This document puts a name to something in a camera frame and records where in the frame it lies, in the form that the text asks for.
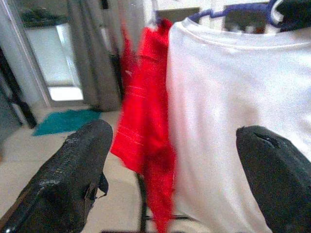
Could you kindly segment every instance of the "curtain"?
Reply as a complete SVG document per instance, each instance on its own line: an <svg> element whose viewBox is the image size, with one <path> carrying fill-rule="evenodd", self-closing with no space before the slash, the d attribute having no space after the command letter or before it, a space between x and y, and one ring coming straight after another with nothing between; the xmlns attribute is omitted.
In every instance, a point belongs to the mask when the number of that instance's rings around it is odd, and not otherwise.
<svg viewBox="0 0 311 233"><path fill-rule="evenodd" d="M141 31L145 26L144 3L142 0L109 0L109 7L112 12L112 20L116 41L119 51L123 51L124 38L121 33L121 21L123 21L133 49L137 51Z"/></svg>
<svg viewBox="0 0 311 233"><path fill-rule="evenodd" d="M98 0L68 0L75 61L85 103L102 111L120 107L120 92L100 26Z"/></svg>

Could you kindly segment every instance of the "teal bath mat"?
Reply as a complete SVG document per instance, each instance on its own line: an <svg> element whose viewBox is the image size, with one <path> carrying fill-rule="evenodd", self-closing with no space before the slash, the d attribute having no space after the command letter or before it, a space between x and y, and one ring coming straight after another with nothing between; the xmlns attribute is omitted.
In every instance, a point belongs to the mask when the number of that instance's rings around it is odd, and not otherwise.
<svg viewBox="0 0 311 233"><path fill-rule="evenodd" d="M98 119L100 115L101 112L91 110L51 113L37 126L33 136L76 131L83 125Z"/></svg>

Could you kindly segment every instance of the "red garment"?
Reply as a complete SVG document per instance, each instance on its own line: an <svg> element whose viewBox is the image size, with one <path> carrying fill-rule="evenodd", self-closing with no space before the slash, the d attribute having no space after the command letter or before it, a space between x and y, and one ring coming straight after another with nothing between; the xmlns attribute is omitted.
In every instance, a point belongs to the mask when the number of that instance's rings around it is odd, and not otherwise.
<svg viewBox="0 0 311 233"><path fill-rule="evenodd" d="M175 153L169 142L166 66L168 34L163 20L157 31L145 28L139 65L125 93L111 152L144 176L147 202L158 232L165 233L172 214Z"/></svg>
<svg viewBox="0 0 311 233"><path fill-rule="evenodd" d="M135 52L133 51L132 42L130 40L129 33L126 29L125 24L121 25L122 35L124 38L124 45L123 45L123 53L120 59L121 63L121 77L122 77L122 84L124 90L126 92L128 85L132 79L132 73L137 65L137 59L135 56Z"/></svg>

